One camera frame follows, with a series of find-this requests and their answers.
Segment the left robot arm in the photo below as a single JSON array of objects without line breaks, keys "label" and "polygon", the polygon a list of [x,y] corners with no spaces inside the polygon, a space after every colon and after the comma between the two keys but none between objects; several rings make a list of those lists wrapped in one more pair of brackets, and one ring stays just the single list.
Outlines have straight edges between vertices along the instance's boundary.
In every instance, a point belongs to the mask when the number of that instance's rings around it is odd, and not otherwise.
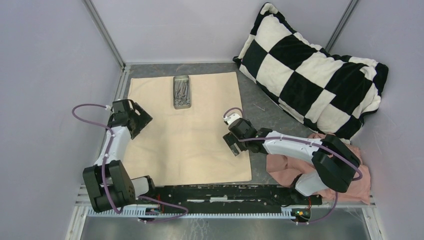
[{"label": "left robot arm", "polygon": [[125,206],[135,204],[137,197],[145,204],[157,198],[152,178],[131,179],[123,164],[128,144],[153,118],[131,99],[119,99],[103,108],[111,111],[108,123],[100,124],[106,131],[104,144],[94,165],[86,167],[82,176],[93,210],[120,214]]}]

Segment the beige cloth wrap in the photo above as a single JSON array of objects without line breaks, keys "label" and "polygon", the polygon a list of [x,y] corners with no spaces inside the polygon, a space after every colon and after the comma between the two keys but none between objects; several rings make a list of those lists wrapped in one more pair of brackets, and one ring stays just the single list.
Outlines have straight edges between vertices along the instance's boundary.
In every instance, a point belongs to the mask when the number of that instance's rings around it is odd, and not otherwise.
[{"label": "beige cloth wrap", "polygon": [[249,153],[233,155],[223,138],[224,113],[242,105],[237,74],[191,75],[190,89],[191,106],[175,109],[171,76],[131,80],[128,98],[152,121],[126,147],[129,177],[148,175],[157,186],[250,181]]}]

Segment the metal instrument tray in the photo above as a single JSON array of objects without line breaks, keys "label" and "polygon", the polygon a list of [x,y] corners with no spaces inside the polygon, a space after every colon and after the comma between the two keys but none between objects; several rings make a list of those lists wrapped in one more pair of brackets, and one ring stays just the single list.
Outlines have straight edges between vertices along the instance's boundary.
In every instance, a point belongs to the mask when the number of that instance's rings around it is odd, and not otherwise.
[{"label": "metal instrument tray", "polygon": [[192,106],[190,83],[188,75],[173,77],[173,106],[176,110],[188,109]]}]

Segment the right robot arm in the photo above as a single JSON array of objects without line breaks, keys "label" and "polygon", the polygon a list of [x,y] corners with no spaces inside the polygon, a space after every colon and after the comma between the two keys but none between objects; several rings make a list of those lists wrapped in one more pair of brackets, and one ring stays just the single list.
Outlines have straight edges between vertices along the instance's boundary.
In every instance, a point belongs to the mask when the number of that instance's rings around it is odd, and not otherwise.
[{"label": "right robot arm", "polygon": [[363,177],[359,158],[336,136],[303,138],[282,134],[269,128],[255,129],[237,113],[223,117],[229,132],[223,136],[231,152],[243,151],[296,158],[314,166],[311,173],[295,178],[289,199],[302,204],[312,194],[326,189],[346,193],[353,181]]}]

